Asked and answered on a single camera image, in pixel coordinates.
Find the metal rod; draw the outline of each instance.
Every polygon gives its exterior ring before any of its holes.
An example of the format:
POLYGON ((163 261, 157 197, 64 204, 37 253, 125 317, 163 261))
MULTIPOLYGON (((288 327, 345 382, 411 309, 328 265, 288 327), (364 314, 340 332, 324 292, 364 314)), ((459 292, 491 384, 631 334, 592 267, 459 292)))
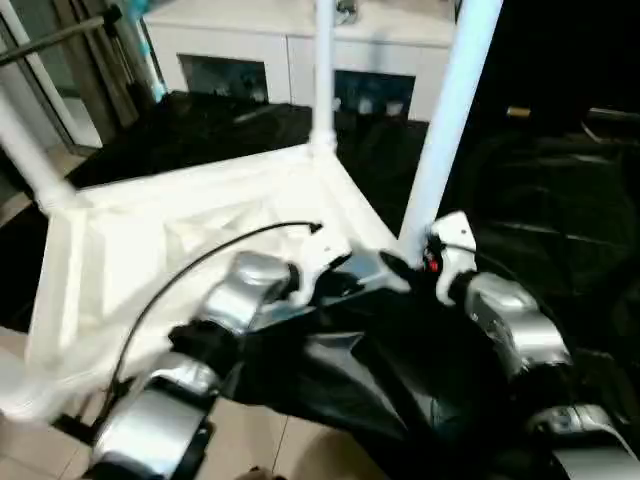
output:
POLYGON ((55 33, 52 33, 51 35, 47 35, 46 37, 33 40, 32 42, 25 43, 24 45, 20 45, 18 48, 7 50, 6 52, 0 53, 0 67, 15 62, 16 60, 20 60, 30 53, 63 42, 69 37, 72 37, 79 33, 90 32, 92 30, 100 28, 104 25, 104 23, 104 16, 100 15, 97 17, 92 17, 78 23, 77 25, 72 25, 71 27, 64 28, 55 33))
POLYGON ((476 94, 503 0, 466 0, 462 4, 433 119, 400 231, 406 260, 417 265, 428 226, 435 220, 476 94))
POLYGON ((316 0, 315 104, 310 138, 315 155, 333 153, 336 148, 336 134, 333 129, 335 10, 335 0, 316 0))
POLYGON ((74 190, 57 174, 49 158, 23 125, 0 89, 0 143, 36 195, 41 210, 50 215, 58 205, 72 201, 74 190))

